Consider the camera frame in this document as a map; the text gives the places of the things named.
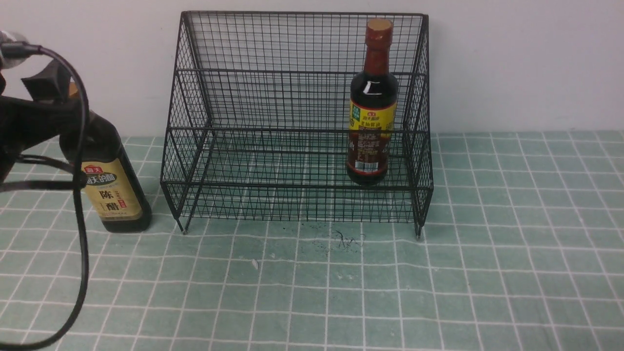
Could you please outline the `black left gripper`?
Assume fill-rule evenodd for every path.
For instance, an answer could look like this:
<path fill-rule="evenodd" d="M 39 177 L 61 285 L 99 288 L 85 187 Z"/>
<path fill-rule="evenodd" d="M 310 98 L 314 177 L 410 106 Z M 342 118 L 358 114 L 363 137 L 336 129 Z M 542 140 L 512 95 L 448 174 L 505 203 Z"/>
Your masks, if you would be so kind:
<path fill-rule="evenodd" d="M 23 151 L 77 131 L 81 124 L 81 102 L 70 98 L 71 74 L 60 62 L 49 62 L 21 82 L 30 98 L 1 96 L 0 101 L 2 181 Z"/>

